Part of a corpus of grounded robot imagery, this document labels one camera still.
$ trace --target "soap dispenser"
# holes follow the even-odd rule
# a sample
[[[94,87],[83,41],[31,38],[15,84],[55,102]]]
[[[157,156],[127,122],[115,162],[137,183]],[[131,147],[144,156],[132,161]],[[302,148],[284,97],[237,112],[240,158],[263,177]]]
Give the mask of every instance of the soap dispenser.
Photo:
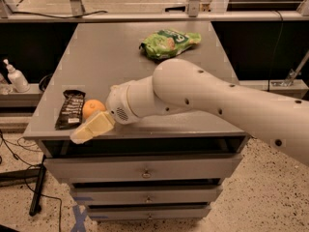
[[[8,79],[15,87],[16,91],[19,93],[28,91],[30,89],[30,84],[23,73],[10,65],[8,59],[5,59],[3,62],[7,65],[9,71]]]

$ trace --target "table top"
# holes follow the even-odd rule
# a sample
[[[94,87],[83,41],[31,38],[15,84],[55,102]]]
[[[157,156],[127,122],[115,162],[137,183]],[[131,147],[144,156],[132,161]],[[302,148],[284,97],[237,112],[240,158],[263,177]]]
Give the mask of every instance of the table top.
[[[202,41],[177,58],[190,61],[213,75],[238,83],[236,74],[208,21],[82,23],[79,24],[51,78],[42,99],[24,132],[28,139],[69,139],[73,130],[55,130],[63,92],[77,89],[85,100],[105,102],[110,87],[153,74],[158,63],[146,58],[140,43],[160,29],[174,28],[200,33]],[[151,116],[131,125],[116,124],[115,129],[96,139],[191,137],[239,135],[244,132],[222,119],[202,111],[170,116]]]

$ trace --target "green plastic bag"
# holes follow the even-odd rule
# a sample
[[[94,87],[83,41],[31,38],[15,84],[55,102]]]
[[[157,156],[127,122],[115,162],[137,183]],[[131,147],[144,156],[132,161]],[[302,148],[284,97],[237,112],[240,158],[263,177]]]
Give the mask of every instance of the green plastic bag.
[[[198,33],[183,33],[175,29],[163,29],[151,34],[140,45],[146,56],[162,60],[173,58],[201,41]]]

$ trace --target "orange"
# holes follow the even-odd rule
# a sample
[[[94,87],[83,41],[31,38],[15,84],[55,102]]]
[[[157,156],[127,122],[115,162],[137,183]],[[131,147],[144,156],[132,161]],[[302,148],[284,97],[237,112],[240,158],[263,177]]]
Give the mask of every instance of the orange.
[[[86,120],[93,112],[100,110],[105,111],[105,105],[99,100],[87,100],[83,106],[83,118]]]

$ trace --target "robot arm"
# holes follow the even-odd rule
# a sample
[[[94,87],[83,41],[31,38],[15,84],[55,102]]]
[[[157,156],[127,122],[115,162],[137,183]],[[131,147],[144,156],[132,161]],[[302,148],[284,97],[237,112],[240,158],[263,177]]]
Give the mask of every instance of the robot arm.
[[[151,115],[202,110],[309,165],[309,102],[249,89],[171,59],[154,75],[115,86],[106,102],[121,124]]]

